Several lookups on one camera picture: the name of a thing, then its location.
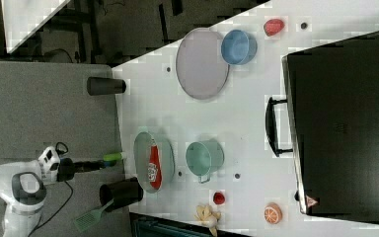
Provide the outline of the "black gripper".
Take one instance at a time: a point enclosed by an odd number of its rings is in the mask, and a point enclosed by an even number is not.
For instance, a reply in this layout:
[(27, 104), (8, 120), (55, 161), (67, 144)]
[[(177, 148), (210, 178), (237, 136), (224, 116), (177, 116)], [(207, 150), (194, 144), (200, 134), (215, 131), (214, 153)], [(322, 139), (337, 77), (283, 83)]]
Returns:
[(93, 172), (103, 168), (103, 161), (73, 162), (70, 158), (64, 158), (60, 161), (60, 165), (57, 170), (56, 181), (70, 181), (74, 178), (76, 173)]

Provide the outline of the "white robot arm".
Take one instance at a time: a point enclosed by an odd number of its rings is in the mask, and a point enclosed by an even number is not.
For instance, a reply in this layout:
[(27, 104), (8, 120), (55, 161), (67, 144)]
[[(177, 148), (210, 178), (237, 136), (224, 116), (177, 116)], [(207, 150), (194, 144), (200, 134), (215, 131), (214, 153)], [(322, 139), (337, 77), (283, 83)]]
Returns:
[(3, 237), (28, 237), (33, 232), (41, 219), (47, 186), (105, 168), (104, 161), (73, 162), (62, 154), (48, 146), (36, 160), (0, 165), (0, 198), (6, 203)]

